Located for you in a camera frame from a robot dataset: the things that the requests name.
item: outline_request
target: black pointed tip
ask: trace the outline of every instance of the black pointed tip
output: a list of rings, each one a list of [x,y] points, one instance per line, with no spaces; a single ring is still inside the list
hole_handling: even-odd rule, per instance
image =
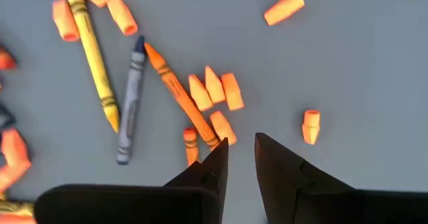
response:
[[[138,37],[138,40],[135,43],[135,47],[134,47],[134,51],[140,52],[140,53],[144,53],[144,36],[140,35],[140,37]]]

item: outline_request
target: gray table surface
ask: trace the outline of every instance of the gray table surface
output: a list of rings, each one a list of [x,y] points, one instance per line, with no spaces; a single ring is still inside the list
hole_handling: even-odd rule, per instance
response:
[[[147,68],[134,157],[118,166],[118,136],[100,107],[82,44],[60,39],[52,1],[0,0],[0,42],[19,62],[17,71],[0,73],[0,101],[16,116],[33,161],[9,196],[32,200],[64,183],[163,185],[185,168],[189,119]],[[291,19],[268,27],[263,12],[276,1],[125,0],[186,88],[188,74],[203,79],[205,64],[218,74],[234,72],[241,85],[245,109],[214,108],[238,137],[223,222],[265,220],[255,132],[354,187],[428,191],[428,0],[306,0]],[[121,105],[136,36],[123,36],[106,8],[88,6]],[[322,113],[316,146],[302,140],[307,108]]]

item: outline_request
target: yellow crayon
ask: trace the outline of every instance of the yellow crayon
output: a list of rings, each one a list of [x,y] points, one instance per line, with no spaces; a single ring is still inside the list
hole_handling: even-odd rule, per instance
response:
[[[94,29],[92,27],[88,9],[84,0],[68,0],[72,8],[74,20],[79,29],[80,39],[88,58],[95,87],[101,99],[101,105],[108,121],[115,132],[119,129],[119,112],[114,100],[113,92],[110,89],[104,62],[102,61],[100,48],[96,42]]]

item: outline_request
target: black object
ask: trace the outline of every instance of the black object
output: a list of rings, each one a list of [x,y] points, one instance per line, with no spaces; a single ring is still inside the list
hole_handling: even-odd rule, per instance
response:
[[[294,223],[428,223],[428,194],[354,189],[266,134],[255,165],[267,220]]]
[[[163,187],[64,185],[35,203],[38,224],[218,224],[227,184],[227,139],[202,162],[194,162]]]
[[[0,104],[0,132],[7,130],[15,125],[15,118],[6,108]]]

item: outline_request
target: blue crayon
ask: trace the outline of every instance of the blue crayon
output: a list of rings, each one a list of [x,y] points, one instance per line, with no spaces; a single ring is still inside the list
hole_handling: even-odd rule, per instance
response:
[[[144,49],[144,36],[140,36],[131,55],[131,65],[126,85],[125,102],[122,110],[122,120],[119,130],[119,146],[117,154],[118,164],[128,164],[131,157],[132,139],[136,112],[141,96],[141,86],[144,74],[146,52]]]

